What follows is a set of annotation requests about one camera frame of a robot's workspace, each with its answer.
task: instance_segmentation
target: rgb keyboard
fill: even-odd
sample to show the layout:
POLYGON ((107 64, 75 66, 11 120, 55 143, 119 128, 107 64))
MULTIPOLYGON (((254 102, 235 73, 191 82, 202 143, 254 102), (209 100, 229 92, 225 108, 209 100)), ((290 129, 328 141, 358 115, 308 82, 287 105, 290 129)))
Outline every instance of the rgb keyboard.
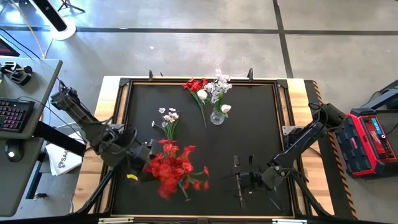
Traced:
POLYGON ((35 102, 0 97, 0 131, 21 133, 35 102))

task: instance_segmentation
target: yellow tag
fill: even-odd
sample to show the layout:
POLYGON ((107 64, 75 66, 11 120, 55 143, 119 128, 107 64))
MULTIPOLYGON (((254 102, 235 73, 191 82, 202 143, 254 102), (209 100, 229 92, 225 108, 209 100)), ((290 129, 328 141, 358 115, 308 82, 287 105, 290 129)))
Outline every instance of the yellow tag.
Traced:
POLYGON ((134 180, 138 181, 138 177, 136 175, 134 175, 134 174, 128 174, 127 178, 128 179, 134 179, 134 180))

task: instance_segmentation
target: white base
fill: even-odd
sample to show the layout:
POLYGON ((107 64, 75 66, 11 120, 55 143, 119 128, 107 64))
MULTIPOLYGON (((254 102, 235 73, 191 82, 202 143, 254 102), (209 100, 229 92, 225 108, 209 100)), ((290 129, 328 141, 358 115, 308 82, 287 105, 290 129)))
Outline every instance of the white base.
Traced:
POLYGON ((65 40, 68 39, 69 37, 73 36, 76 32, 76 26, 72 21, 65 21, 67 25, 67 29, 64 31, 58 31, 56 28, 51 29, 51 36, 55 40, 65 40))

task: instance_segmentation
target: desk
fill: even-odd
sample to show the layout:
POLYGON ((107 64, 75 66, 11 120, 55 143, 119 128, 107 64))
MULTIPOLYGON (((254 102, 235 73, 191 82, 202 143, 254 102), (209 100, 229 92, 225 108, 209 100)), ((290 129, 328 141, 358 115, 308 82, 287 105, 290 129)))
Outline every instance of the desk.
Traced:
MULTIPOLYGON (((104 77, 101 92, 99 94, 99 100, 96 107, 95 116, 99 120, 108 119, 114 112, 116 106, 116 98, 118 94, 118 85, 121 77, 104 77)), ((292 105, 293 119, 295 125, 305 126, 312 121, 310 109, 307 106, 308 97, 305 87, 304 80, 301 79, 288 79, 287 84, 289 85, 289 100, 292 105)), ((119 105, 119 114, 117 114, 117 123, 121 123, 123 120, 122 111, 124 111, 127 98, 127 88, 122 90, 121 101, 119 105)), ((280 91, 281 98, 285 98, 284 92, 280 91)), ((287 105, 282 104, 284 109, 284 120, 285 123, 290 123, 287 116, 287 105)), ((319 151, 318 144, 315 143, 312 146, 315 150, 319 151)), ((323 169, 322 158, 318 157, 311 151, 306 151, 302 155, 303 166, 305 169, 305 175, 310 180, 308 184, 309 189, 313 192, 317 200, 322 206, 330 213, 334 213, 331 197, 329 194, 328 182, 326 180, 325 171, 323 169)), ((76 208, 80 208, 86 200, 93 193, 97 187, 101 176, 102 160, 93 151, 89 151, 85 154, 83 164, 81 166, 81 173, 78 179, 78 183, 75 190, 75 196, 73 203, 76 208)), ((106 207, 106 201, 108 199, 109 188, 107 187, 104 191, 100 211, 103 211, 106 207)), ((300 190, 298 190, 299 207, 302 213, 305 213, 304 201, 300 190)))
POLYGON ((0 133, 0 216, 11 217, 15 214, 22 194, 26 188, 32 169, 43 146, 42 138, 31 138, 40 116, 44 110, 44 104, 50 96, 55 79, 58 77, 62 66, 60 60, 39 60, 28 58, 0 57, 0 63, 6 61, 17 62, 20 66, 30 65, 33 68, 32 79, 25 86, 19 86, 3 78, 0 83, 0 97, 17 98, 19 96, 29 96, 39 100, 42 105, 35 103, 29 121, 21 135, 15 133, 0 133), (7 138, 27 139, 24 144, 25 155, 19 162, 9 162, 5 153, 4 146, 7 138))

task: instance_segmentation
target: glass vase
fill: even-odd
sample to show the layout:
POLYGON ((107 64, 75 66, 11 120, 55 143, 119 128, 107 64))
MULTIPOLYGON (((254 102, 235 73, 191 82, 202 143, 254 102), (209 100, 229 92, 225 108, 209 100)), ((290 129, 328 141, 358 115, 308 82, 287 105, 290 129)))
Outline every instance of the glass vase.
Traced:
POLYGON ((224 122, 225 115, 221 111, 213 110, 210 115, 210 121, 215 125, 220 125, 224 122))

